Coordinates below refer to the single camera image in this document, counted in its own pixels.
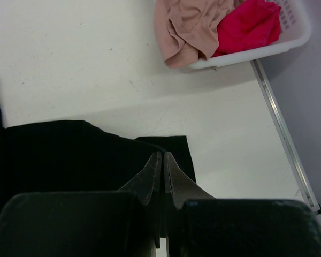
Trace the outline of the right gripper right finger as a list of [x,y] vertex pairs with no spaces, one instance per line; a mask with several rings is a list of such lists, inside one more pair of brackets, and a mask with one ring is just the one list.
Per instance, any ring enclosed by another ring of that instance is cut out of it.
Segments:
[[164,154],[165,230],[168,256],[185,256],[187,251],[186,201],[214,200],[179,167],[170,152]]

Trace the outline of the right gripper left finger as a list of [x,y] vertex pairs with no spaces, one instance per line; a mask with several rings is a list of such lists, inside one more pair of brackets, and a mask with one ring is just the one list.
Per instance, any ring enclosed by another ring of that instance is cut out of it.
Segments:
[[161,174],[162,153],[154,152],[143,169],[119,189],[134,194],[138,199],[142,222],[157,248],[161,240]]

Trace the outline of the black t shirt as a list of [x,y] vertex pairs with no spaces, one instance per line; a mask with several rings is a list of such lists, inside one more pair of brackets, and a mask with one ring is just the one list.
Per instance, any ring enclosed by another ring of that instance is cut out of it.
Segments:
[[0,212],[19,193],[117,190],[154,152],[171,152],[195,178],[185,136],[127,139],[84,120],[5,128],[0,109]]

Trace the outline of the beige t shirt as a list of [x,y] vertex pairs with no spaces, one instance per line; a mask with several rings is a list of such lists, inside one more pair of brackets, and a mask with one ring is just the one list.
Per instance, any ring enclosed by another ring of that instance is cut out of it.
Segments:
[[154,30],[165,65],[177,69],[211,58],[219,46],[217,26],[242,3],[155,1]]

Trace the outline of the red t shirt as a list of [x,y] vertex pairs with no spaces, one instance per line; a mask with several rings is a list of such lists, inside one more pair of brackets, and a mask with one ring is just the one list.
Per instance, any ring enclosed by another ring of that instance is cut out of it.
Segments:
[[213,57],[266,47],[281,33],[281,7],[275,2],[247,0],[217,26],[219,46]]

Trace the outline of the white plastic basket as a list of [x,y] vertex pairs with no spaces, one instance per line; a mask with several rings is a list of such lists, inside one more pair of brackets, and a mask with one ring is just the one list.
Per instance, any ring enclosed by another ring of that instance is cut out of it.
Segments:
[[281,7],[279,40],[266,47],[237,52],[210,58],[207,61],[199,60],[188,65],[188,69],[205,69],[223,67],[237,63],[252,61],[259,58],[285,53],[291,49],[306,44],[312,33],[311,24],[302,1],[275,1]]

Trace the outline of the side aluminium rail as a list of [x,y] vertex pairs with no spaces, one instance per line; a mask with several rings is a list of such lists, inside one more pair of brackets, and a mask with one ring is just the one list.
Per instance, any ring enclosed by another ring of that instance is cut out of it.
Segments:
[[263,96],[279,134],[284,151],[287,155],[292,172],[299,187],[299,192],[303,197],[303,201],[311,208],[321,226],[321,206],[312,190],[307,174],[304,170],[292,137],[275,98],[274,92],[271,88],[270,82],[265,74],[265,70],[259,59],[253,60],[250,63],[255,72],[259,86],[263,92]]

